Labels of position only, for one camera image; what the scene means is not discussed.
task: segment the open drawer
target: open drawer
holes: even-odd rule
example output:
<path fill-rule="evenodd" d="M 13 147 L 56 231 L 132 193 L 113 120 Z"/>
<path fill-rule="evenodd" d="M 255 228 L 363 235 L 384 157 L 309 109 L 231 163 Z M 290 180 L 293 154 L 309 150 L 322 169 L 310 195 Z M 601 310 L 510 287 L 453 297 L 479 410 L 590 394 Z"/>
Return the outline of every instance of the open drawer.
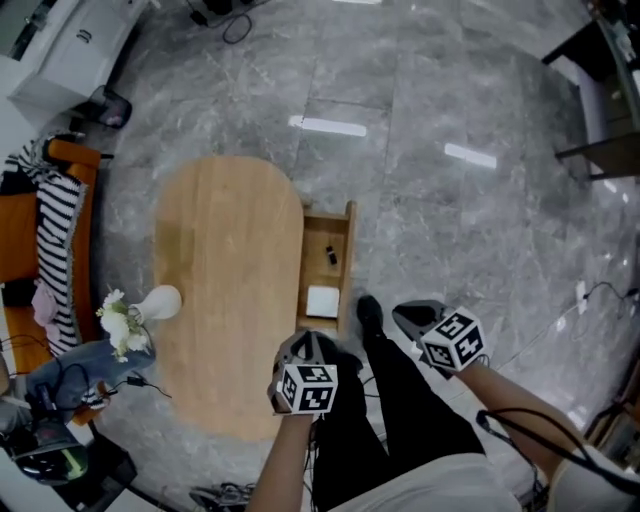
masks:
<path fill-rule="evenodd" d="M 313 212 L 305 209 L 302 263 L 298 290 L 297 324 L 300 329 L 335 329 L 346 333 L 351 297 L 356 203 L 349 201 L 344 214 Z M 333 248 L 337 262 L 331 263 L 327 248 Z M 330 286 L 340 290 L 337 318 L 307 316 L 309 286 Z"/>

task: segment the black and white striped throw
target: black and white striped throw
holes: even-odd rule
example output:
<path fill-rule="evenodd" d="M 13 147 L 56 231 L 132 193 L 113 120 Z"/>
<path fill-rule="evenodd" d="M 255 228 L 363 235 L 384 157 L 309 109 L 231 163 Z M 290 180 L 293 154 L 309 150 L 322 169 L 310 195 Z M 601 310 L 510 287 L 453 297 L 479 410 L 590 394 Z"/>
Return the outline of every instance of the black and white striped throw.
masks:
<path fill-rule="evenodd" d="M 58 306 L 53 323 L 60 330 L 60 339 L 48 340 L 51 353 L 57 357 L 82 343 L 73 303 L 72 243 L 87 185 L 61 174 L 57 167 L 43 161 L 41 154 L 42 142 L 31 141 L 29 147 L 23 146 L 20 153 L 7 158 L 4 172 L 23 172 L 37 186 L 39 277 L 53 292 Z M 95 409 L 105 406 L 95 389 L 83 401 Z"/>

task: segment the human arm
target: human arm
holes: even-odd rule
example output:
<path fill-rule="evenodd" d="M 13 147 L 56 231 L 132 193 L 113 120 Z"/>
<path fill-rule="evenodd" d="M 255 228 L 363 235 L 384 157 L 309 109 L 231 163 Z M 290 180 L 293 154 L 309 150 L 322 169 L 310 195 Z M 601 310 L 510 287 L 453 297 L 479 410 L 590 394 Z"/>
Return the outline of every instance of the human arm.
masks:
<path fill-rule="evenodd" d="M 312 415 L 285 416 L 247 512 L 299 512 Z"/>
<path fill-rule="evenodd" d="M 491 368 L 476 362 L 459 372 L 457 376 L 489 411 L 517 407 L 540 412 L 557 421 L 581 443 L 587 444 L 582 434 L 558 409 Z M 544 418 L 524 412 L 503 413 L 502 416 L 569 452 L 576 449 L 575 444 L 560 429 Z M 517 430 L 507 426 L 504 428 L 522 453 L 545 473 L 548 481 L 551 481 L 564 460 L 563 457 Z"/>

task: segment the white vase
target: white vase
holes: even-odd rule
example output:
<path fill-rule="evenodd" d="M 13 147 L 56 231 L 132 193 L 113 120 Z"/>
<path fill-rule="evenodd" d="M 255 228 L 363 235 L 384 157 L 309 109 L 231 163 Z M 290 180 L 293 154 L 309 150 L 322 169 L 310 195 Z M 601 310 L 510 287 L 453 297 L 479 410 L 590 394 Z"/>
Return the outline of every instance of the white vase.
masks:
<path fill-rule="evenodd" d="M 163 284 L 151 290 L 140 304 L 132 304 L 131 307 L 140 313 L 136 318 L 140 324 L 147 320 L 166 320 L 178 314 L 182 297 L 177 288 Z"/>

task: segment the white t-shirt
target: white t-shirt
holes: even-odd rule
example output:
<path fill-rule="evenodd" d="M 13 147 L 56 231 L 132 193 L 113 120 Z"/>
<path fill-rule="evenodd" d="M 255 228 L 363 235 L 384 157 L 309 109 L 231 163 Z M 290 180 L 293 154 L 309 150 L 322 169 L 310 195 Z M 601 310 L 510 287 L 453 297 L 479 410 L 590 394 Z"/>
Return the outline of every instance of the white t-shirt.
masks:
<path fill-rule="evenodd" d="M 605 469 L 626 475 L 592 447 L 587 450 Z M 405 473 L 358 496 L 332 512 L 520 512 L 515 497 L 498 481 L 484 455 L 449 455 Z M 602 477 L 565 461 L 556 472 L 549 512 L 624 512 L 640 510 L 640 499 L 607 483 Z"/>

